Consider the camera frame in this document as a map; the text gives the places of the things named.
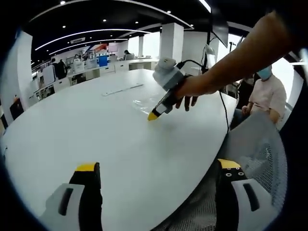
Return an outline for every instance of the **curved led light strip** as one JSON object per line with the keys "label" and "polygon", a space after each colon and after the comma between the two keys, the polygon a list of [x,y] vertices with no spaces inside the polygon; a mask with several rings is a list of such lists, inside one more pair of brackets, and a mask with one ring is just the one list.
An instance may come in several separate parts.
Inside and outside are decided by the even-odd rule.
{"label": "curved led light strip", "polygon": [[[144,31],[144,30],[148,30],[148,29],[155,28],[155,27],[161,27],[161,26],[162,26],[161,23],[156,23],[156,24],[152,24],[152,25],[148,25],[148,26],[144,26],[144,27],[137,28],[137,30],[142,30],[142,31]],[[124,37],[126,37],[126,36],[128,36],[128,35],[132,35],[132,34],[134,34],[134,32],[127,32],[127,33],[125,33],[125,34],[120,35],[119,37],[117,37],[117,39],[119,39],[119,38],[124,38]]]}
{"label": "curved led light strip", "polygon": [[66,2],[66,3],[63,4],[63,5],[58,4],[58,5],[56,5],[56,6],[53,6],[53,7],[49,8],[49,9],[43,11],[42,13],[39,13],[39,14],[36,15],[34,18],[32,18],[29,22],[32,22],[34,19],[36,19],[36,18],[42,16],[43,14],[46,14],[47,12],[52,11],[52,10],[54,10],[54,9],[57,9],[57,8],[59,8],[59,7],[66,6],[66,5],[69,5],[69,4],[72,4],[72,3],[76,3],[76,2],[82,2],[82,1],[91,1],[91,0],[74,0],[74,1],[68,1],[68,2]]}
{"label": "curved led light strip", "polygon": [[55,54],[55,53],[57,53],[57,52],[59,52],[59,51],[63,51],[63,50],[65,50],[65,49],[68,49],[68,48],[71,48],[71,47],[76,47],[76,46],[79,46],[79,45],[84,45],[84,44],[88,44],[88,43],[92,43],[92,42],[119,41],[119,40],[120,40],[120,41],[125,41],[125,40],[127,40],[127,39],[124,39],[124,38],[120,38],[120,39],[104,39],[104,40],[97,40],[97,41],[91,41],[91,42],[83,42],[83,43],[80,43],[80,44],[76,44],[76,45],[73,45],[73,46],[70,46],[70,47],[65,47],[65,48],[63,48],[63,49],[54,51],[54,52],[50,53],[49,55]]}
{"label": "curved led light strip", "polygon": [[79,33],[74,33],[74,34],[71,34],[71,35],[66,35],[66,36],[63,36],[61,38],[57,38],[53,41],[50,41],[48,43],[45,43],[43,45],[41,45],[40,47],[36,48],[35,50],[37,51],[38,49],[41,49],[42,47],[45,47],[46,45],[48,44],[51,44],[55,41],[58,41],[58,40],[61,40],[61,39],[64,39],[64,38],[68,38],[68,37],[71,37],[71,36],[74,36],[74,35],[81,35],[81,34],[86,34],[86,33],[91,33],[91,32],[98,32],[98,31],[133,31],[133,32],[141,32],[141,33],[145,33],[145,34],[151,34],[151,32],[147,32],[147,31],[142,31],[142,30],[130,30],[130,29],[100,29],[100,30],[89,30],[89,31],[84,31],[84,32],[79,32]]}

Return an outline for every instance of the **gray plastic part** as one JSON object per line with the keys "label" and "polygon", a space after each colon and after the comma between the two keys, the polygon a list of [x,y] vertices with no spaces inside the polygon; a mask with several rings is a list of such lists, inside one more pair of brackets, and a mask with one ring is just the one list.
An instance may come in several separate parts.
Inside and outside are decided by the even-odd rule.
{"label": "gray plastic part", "polygon": [[[255,180],[239,180],[231,182],[239,207],[238,231],[261,231],[264,230],[278,215],[278,211],[272,206],[271,195]],[[245,184],[249,184],[257,197],[259,208],[251,210]]]}
{"label": "gray plastic part", "polygon": [[174,88],[185,78],[183,73],[174,65],[175,60],[162,58],[154,69],[153,77],[165,91]]}
{"label": "gray plastic part", "polygon": [[[47,199],[46,210],[39,220],[50,231],[78,231],[79,228],[79,204],[84,185],[79,184],[62,184]],[[59,206],[66,189],[73,189],[70,196],[66,215],[59,214]]]}

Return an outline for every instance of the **office desk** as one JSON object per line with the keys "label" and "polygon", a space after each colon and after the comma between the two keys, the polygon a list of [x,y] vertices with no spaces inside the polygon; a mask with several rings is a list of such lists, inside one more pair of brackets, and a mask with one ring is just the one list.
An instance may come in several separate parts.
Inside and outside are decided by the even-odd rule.
{"label": "office desk", "polygon": [[[190,112],[181,107],[148,122],[133,101],[164,95],[152,74],[133,70],[74,85],[8,127],[6,166],[36,216],[85,162],[100,163],[104,231],[150,230],[192,193],[227,132],[219,93],[199,97]],[[231,121],[236,100],[223,97]]]}
{"label": "office desk", "polygon": [[[137,69],[143,69],[144,64],[151,64],[151,65],[153,65],[153,67],[155,67],[157,65],[157,63],[158,63],[158,59],[133,59],[133,60],[127,60],[127,61],[111,62],[111,63],[108,63],[108,66],[112,69],[111,72],[116,72],[117,71],[116,67],[120,66],[120,65],[131,66],[131,65],[134,65],[134,64],[141,64],[140,66],[138,66],[139,68],[137,68]],[[98,66],[98,67],[91,68],[91,69],[85,69],[82,72],[69,74],[67,77],[73,77],[75,75],[83,74],[83,73],[86,73],[86,72],[90,72],[90,71],[94,71],[94,70],[98,70],[98,69],[104,69],[108,66]]]}

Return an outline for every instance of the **ceiling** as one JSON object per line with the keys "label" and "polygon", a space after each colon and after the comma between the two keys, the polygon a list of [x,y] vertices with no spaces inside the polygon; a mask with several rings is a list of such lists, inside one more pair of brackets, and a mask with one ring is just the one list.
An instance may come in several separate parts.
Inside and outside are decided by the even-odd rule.
{"label": "ceiling", "polygon": [[[174,17],[146,6],[125,2],[125,0],[67,0],[64,5],[60,5],[60,1],[30,0],[25,5],[26,13],[23,15],[22,29],[33,36],[32,60],[35,62],[33,66],[38,64],[38,60],[42,62],[50,59],[51,52],[71,46],[68,43],[73,39],[85,37],[84,42],[89,42],[115,39],[127,33],[125,31],[102,31],[75,35],[35,50],[54,39],[83,31],[113,28],[138,30],[144,26],[157,24],[156,27],[145,30],[154,32],[160,31],[160,24],[172,22],[184,26],[185,29],[191,28],[189,25],[193,24],[194,31],[209,30],[210,13],[199,0],[177,0],[176,3],[170,0],[136,0],[165,12],[171,11],[171,15]],[[215,4],[227,21],[245,26],[253,26],[265,12],[263,4],[257,0],[207,0],[207,2],[210,5]]]}

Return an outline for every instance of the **white pillar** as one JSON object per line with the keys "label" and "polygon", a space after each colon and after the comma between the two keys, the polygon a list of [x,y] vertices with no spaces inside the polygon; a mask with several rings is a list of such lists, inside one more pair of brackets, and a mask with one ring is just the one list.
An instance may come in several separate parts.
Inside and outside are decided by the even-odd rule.
{"label": "white pillar", "polygon": [[33,93],[30,88],[32,81],[31,45],[32,36],[21,31],[3,65],[0,98],[8,125],[13,122],[10,107],[14,103],[15,96],[20,98],[24,110],[29,107],[28,99]]}
{"label": "white pillar", "polygon": [[176,23],[163,25],[160,57],[182,60],[184,28]]}
{"label": "white pillar", "polygon": [[139,55],[138,57],[143,57],[143,38],[144,36],[139,36]]}

